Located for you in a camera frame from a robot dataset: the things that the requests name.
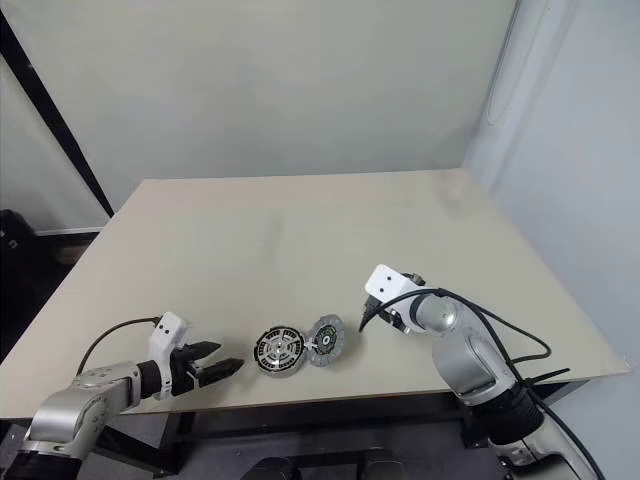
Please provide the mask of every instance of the cable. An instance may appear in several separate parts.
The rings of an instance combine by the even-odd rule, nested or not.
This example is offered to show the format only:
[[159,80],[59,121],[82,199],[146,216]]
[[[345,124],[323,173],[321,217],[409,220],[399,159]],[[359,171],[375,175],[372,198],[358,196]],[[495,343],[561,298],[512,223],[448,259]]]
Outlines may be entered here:
[[[400,302],[402,300],[405,300],[407,298],[416,297],[418,295],[428,295],[428,294],[434,294],[434,295],[437,295],[439,297],[453,298],[454,300],[459,301],[460,303],[465,305],[467,308],[469,308],[480,319],[482,324],[485,326],[485,328],[489,332],[489,335],[491,336],[491,338],[493,339],[494,343],[496,344],[496,347],[498,348],[500,354],[502,355],[502,358],[504,359],[504,361],[506,362],[507,366],[509,367],[509,370],[511,370],[511,373],[513,373],[513,375],[516,378],[517,382],[521,386],[523,386],[524,388],[527,389],[527,391],[531,395],[531,398],[533,399],[533,401],[542,410],[544,410],[547,413],[547,415],[549,415],[556,422],[556,424],[567,434],[567,436],[574,442],[576,447],[578,447],[578,450],[580,450],[580,452],[582,453],[584,458],[587,460],[587,462],[589,463],[589,465],[591,466],[591,468],[595,472],[596,477],[599,480],[605,480],[605,476],[602,473],[602,470],[598,466],[598,463],[596,462],[595,458],[593,458],[591,453],[589,453],[589,451],[587,450],[587,447],[584,446],[584,444],[580,441],[580,439],[577,437],[577,435],[575,433],[573,433],[573,431],[569,428],[569,426],[566,423],[564,423],[562,421],[562,419],[558,415],[556,415],[556,413],[553,410],[551,410],[551,408],[544,402],[544,400],[542,400],[532,388],[528,387],[527,381],[522,378],[522,375],[520,375],[520,372],[518,371],[517,367],[515,366],[516,362],[514,360],[512,360],[511,357],[509,356],[509,353],[507,352],[507,349],[505,348],[504,344],[500,340],[500,337],[498,336],[498,334],[494,330],[494,328],[491,325],[491,323],[489,322],[489,320],[487,320],[487,317],[485,317],[485,314],[490,316],[491,318],[497,320],[498,322],[502,323],[503,325],[505,325],[505,326],[507,326],[509,328],[512,328],[513,330],[515,330],[515,331],[517,331],[519,333],[522,333],[523,335],[527,336],[528,338],[531,338],[532,340],[535,340],[536,342],[538,342],[546,350],[546,352],[544,354],[540,354],[540,355],[544,355],[545,357],[548,357],[551,354],[551,348],[545,342],[540,340],[539,338],[535,337],[532,334],[529,334],[528,332],[525,333],[524,330],[516,327],[515,325],[512,325],[512,324],[508,323],[507,321],[501,319],[500,317],[498,317],[494,313],[490,312],[489,310],[486,310],[485,308],[480,307],[479,305],[476,305],[475,303],[467,300],[466,298],[458,295],[457,293],[450,292],[449,290],[445,290],[444,288],[421,288],[421,289],[413,290],[411,292],[403,293],[402,295],[398,295],[397,297],[392,298],[388,302],[383,303],[382,305],[378,306],[377,308],[375,308],[374,310],[369,312],[367,315],[365,315],[362,318],[362,321],[360,322],[360,328],[358,329],[358,331],[362,332],[364,327],[367,325],[367,323],[369,323],[369,321],[371,321],[372,318],[374,318],[381,311],[386,310],[390,306],[392,306],[392,305],[394,305],[394,304],[396,304],[396,303],[398,303],[398,302]],[[533,360],[533,358],[531,358],[531,357],[545,358],[545,357],[540,357],[538,355],[529,355],[529,356],[526,356],[526,357],[517,358],[516,360],[519,360],[521,362],[525,361],[525,360],[529,360],[529,359]],[[559,370],[559,371],[556,371],[556,372],[550,372],[549,374],[540,375],[539,377],[536,377],[536,378],[533,379],[533,383],[535,383],[536,381],[544,380],[546,378],[550,378],[550,376],[555,376],[556,374],[559,375],[560,373],[564,373],[564,371],[566,371],[566,370],[563,369],[563,370]]]
[[524,381],[527,382],[528,385],[535,385],[536,383],[540,383],[543,380],[548,380],[550,378],[557,377],[558,375],[562,375],[563,373],[567,373],[570,370],[570,368],[561,368],[560,370],[554,370],[553,372],[543,373],[542,375],[538,375],[537,377],[525,378]]
[[91,346],[87,349],[86,353],[84,354],[84,357],[82,357],[82,360],[80,361],[80,365],[78,365],[78,370],[76,371],[76,375],[80,375],[82,373],[82,371],[84,370],[84,366],[86,365],[87,360],[89,359],[89,356],[91,355],[91,352],[93,352],[93,350],[104,339],[104,337],[106,337],[110,333],[118,330],[119,328],[126,327],[128,325],[133,325],[133,324],[136,324],[136,323],[147,323],[147,322],[149,322],[149,323],[153,323],[154,325],[157,325],[159,321],[160,321],[160,317],[139,318],[137,320],[129,320],[129,321],[126,321],[126,322],[122,322],[122,323],[119,323],[118,325],[115,325],[115,326],[111,327],[109,330],[107,330],[102,335],[100,335],[98,338],[96,338],[94,340],[94,342],[91,344]]
[[491,318],[493,318],[495,321],[497,321],[497,322],[499,322],[499,323],[503,324],[505,327],[508,327],[508,328],[510,328],[511,330],[515,330],[515,331],[516,331],[516,332],[518,332],[519,334],[524,335],[525,337],[527,337],[527,338],[529,338],[529,339],[533,340],[534,342],[536,342],[536,343],[538,343],[539,345],[541,345],[541,346],[542,346],[542,348],[544,348],[544,350],[545,350],[545,352],[544,352],[544,353],[538,353],[538,354],[535,354],[535,355],[525,355],[525,356],[523,356],[523,357],[514,358],[514,359],[513,359],[513,363],[526,362],[526,361],[529,361],[529,360],[539,360],[539,359],[542,359],[542,358],[548,358],[548,357],[550,357],[550,356],[551,356],[551,347],[550,347],[549,345],[547,345],[547,343],[546,343],[544,340],[542,340],[542,339],[540,339],[540,338],[536,337],[534,334],[529,333],[529,332],[527,332],[526,330],[523,330],[523,329],[521,329],[521,328],[519,328],[519,327],[516,327],[515,325],[513,325],[513,324],[511,324],[511,323],[507,322],[506,320],[504,320],[504,319],[500,318],[499,316],[497,316],[495,313],[490,312],[489,310],[487,310],[487,309],[485,309],[485,308],[481,307],[480,305],[478,305],[478,304],[474,304],[474,305],[475,305],[476,307],[478,307],[478,309],[479,309],[482,313],[484,313],[485,315],[490,316],[490,317],[491,317]]
[[[518,332],[521,335],[524,335],[525,337],[533,340],[534,342],[538,343],[540,346],[542,346],[542,348],[544,348],[545,352],[544,353],[538,353],[535,355],[525,355],[523,357],[518,357],[518,358],[514,358],[511,360],[511,362],[515,365],[516,363],[520,363],[520,362],[526,362],[528,360],[538,360],[538,359],[542,359],[542,358],[547,358],[549,356],[551,356],[552,350],[551,347],[549,347],[549,345],[547,345],[546,342],[544,342],[542,339],[536,337],[535,335],[533,335],[532,333],[527,332],[526,330],[523,330],[519,327],[516,327],[515,325],[507,322],[506,320],[500,318],[498,315],[496,315],[495,313],[487,310],[484,307],[481,307],[480,305],[477,305],[473,302],[471,302],[470,300],[467,300],[464,297],[461,297],[460,295],[450,292],[449,290],[445,290],[443,288],[421,288],[418,290],[413,290],[411,292],[407,292],[404,293],[402,295],[399,295],[395,298],[392,298],[391,300],[389,300],[388,302],[382,304],[382,305],[378,305],[378,307],[376,307],[375,309],[371,310],[370,312],[368,312],[368,314],[365,314],[365,316],[363,316],[362,321],[360,322],[360,328],[358,329],[359,332],[362,332],[362,330],[364,329],[364,327],[367,326],[367,324],[371,321],[372,318],[374,318],[376,315],[379,315],[380,313],[384,312],[387,308],[389,308],[390,306],[405,300],[407,298],[411,298],[411,297],[416,297],[418,295],[428,295],[428,294],[434,294],[437,296],[447,296],[447,297],[451,297],[454,298],[455,300],[458,300],[460,303],[463,303],[464,305],[466,305],[471,311],[473,311],[473,313],[476,314],[476,316],[478,318],[480,318],[480,320],[483,321],[483,323],[485,324],[485,326],[488,324],[488,322],[486,321],[486,317],[484,317],[484,315],[488,315],[491,318],[493,318],[494,320],[496,320],[497,322],[501,323],[502,325],[504,325],[505,327],[508,327],[516,332]],[[491,331],[494,332],[492,327],[488,328],[489,333],[491,333]]]

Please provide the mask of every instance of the white wall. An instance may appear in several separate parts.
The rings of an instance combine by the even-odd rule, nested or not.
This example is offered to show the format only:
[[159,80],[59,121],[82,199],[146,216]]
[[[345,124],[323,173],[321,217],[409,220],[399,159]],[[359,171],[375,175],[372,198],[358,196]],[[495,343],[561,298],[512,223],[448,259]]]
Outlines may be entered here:
[[0,207],[36,231],[96,229],[108,220],[0,58]]
[[145,177],[460,166],[514,0],[5,0],[114,208]]
[[466,165],[634,370],[556,410],[609,479],[637,478],[640,2],[554,1],[545,15],[516,87],[530,101],[485,117]]

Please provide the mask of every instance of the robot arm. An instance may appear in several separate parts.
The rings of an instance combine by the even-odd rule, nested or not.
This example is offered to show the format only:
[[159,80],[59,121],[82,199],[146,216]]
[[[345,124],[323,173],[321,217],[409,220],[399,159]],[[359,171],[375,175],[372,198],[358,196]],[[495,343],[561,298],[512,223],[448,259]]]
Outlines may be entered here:
[[[379,265],[365,290],[386,303],[409,292],[429,289],[416,280],[420,279],[415,275],[405,276]],[[425,293],[394,303],[393,310],[383,318],[405,333],[426,333],[433,338],[432,355],[438,373],[484,426],[491,447],[514,478],[549,478],[550,472],[562,475],[557,478],[598,478],[565,432],[538,409],[534,394],[518,382],[468,305]]]
[[7,479],[74,479],[104,426],[154,396],[161,400],[233,375],[244,363],[228,358],[209,367],[197,361],[220,345],[182,342],[186,323],[167,312],[149,339],[149,360],[118,363],[76,376],[40,406]]

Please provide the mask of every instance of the wooden table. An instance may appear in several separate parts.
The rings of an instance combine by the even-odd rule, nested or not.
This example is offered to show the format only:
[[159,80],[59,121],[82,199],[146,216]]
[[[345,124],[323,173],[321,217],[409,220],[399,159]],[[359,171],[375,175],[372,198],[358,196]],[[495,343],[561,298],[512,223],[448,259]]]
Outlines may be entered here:
[[[447,390],[426,336],[382,321],[356,333],[364,283],[378,263],[420,273],[545,339],[551,358],[523,375],[570,367],[556,381],[628,366],[461,169],[353,175],[146,180],[109,222],[0,366],[0,416],[30,418],[69,385],[87,346],[110,326],[173,311],[189,341],[246,359],[232,379],[132,412],[176,412]],[[273,379],[255,365],[274,325],[309,329],[336,313],[343,358]],[[498,328],[514,356],[539,347]],[[105,339],[88,367],[145,359],[150,327]]]

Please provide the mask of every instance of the metal table frame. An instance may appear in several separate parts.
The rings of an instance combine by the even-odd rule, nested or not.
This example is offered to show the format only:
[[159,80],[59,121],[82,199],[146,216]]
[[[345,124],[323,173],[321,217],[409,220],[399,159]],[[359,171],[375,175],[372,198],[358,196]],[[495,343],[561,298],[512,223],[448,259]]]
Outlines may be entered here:
[[[547,402],[553,403],[584,383],[586,382],[536,385],[534,389]],[[204,428],[194,428],[196,416],[197,424],[204,425]],[[28,427],[31,419],[13,419],[11,422]],[[452,393],[430,393],[176,412],[167,417],[157,448],[107,426],[93,451],[151,472],[154,478],[161,478],[179,473],[188,459],[191,447],[198,441],[434,422],[459,422],[462,442],[466,448],[487,446],[484,432],[469,410]],[[362,454],[361,451],[334,452],[305,455],[305,458],[300,459],[292,457],[292,460],[301,468],[307,464],[328,466],[354,463]]]

